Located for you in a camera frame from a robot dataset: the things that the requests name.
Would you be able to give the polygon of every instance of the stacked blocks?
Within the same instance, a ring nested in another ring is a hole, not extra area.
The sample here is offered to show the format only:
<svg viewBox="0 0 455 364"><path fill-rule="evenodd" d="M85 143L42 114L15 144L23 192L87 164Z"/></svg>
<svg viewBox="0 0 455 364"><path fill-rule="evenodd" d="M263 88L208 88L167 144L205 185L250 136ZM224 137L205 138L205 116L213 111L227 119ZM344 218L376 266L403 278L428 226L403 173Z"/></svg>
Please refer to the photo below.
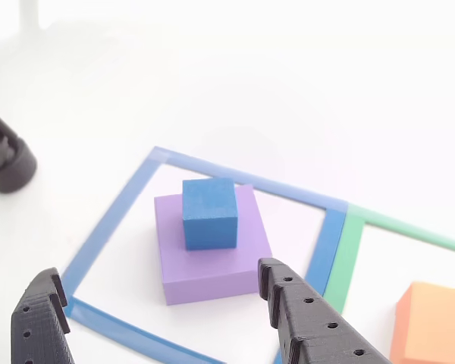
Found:
<svg viewBox="0 0 455 364"><path fill-rule="evenodd" d="M397 304L393 364L455 364L455 289L413 283Z"/></svg>
<svg viewBox="0 0 455 364"><path fill-rule="evenodd" d="M253 187L237 187L235 197L236 249L205 250L186 249L183 196L155 198L162 280L168 305L258 292L258 259L271 257L271 249Z"/></svg>
<svg viewBox="0 0 455 364"><path fill-rule="evenodd" d="M231 179L185 180L182 196L188 250L236 247L238 214Z"/></svg>

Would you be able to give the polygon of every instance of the white surface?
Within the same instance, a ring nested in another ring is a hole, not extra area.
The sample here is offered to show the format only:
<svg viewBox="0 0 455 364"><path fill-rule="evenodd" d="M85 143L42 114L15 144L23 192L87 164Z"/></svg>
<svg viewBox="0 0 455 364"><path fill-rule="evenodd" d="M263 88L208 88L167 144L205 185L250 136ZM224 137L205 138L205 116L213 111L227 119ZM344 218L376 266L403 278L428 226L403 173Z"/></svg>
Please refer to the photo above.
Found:
<svg viewBox="0 0 455 364"><path fill-rule="evenodd" d="M14 4L0 115L39 171L0 196L0 363L30 279L67 265L154 145L455 237L455 2L43 0L21 27ZM105 345L75 331L95 362Z"/></svg>
<svg viewBox="0 0 455 364"><path fill-rule="evenodd" d="M366 225L343 316L387 358L396 305L414 281L455 288L455 252Z"/></svg>
<svg viewBox="0 0 455 364"><path fill-rule="evenodd" d="M266 302L258 294L165 304L153 198L181 193L182 180L199 177L205 176L160 167L76 296L132 325L224 362L269 362L275 357L278 336L270 329ZM304 275L325 213L259 191L255 194L274 256Z"/></svg>

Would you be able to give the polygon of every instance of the blue cube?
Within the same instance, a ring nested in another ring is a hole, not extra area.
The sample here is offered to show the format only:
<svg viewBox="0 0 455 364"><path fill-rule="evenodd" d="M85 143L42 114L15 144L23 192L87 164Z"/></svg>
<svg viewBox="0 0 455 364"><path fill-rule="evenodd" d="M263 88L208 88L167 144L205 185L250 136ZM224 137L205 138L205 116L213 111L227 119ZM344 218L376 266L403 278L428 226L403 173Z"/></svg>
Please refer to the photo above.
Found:
<svg viewBox="0 0 455 364"><path fill-rule="evenodd" d="M237 203L233 180L185 180L182 200L187 250L236 247Z"/></svg>

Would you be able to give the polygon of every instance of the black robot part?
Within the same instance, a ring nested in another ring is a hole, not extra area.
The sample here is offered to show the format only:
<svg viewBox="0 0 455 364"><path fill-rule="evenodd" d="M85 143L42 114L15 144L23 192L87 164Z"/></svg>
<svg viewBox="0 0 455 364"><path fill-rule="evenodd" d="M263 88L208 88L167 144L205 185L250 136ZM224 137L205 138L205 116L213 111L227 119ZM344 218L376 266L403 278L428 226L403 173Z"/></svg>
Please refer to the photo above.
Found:
<svg viewBox="0 0 455 364"><path fill-rule="evenodd" d="M27 144L0 118L0 193L24 187L36 169L36 158Z"/></svg>

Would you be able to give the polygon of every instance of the wooden block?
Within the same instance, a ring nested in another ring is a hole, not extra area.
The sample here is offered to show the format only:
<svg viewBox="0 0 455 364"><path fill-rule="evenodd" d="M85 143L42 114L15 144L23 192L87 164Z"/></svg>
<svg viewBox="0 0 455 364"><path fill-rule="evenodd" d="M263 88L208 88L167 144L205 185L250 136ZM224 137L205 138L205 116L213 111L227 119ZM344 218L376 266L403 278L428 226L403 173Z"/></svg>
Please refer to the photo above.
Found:
<svg viewBox="0 0 455 364"><path fill-rule="evenodd" d="M455 364L455 289L413 282L397 304L393 364Z"/></svg>

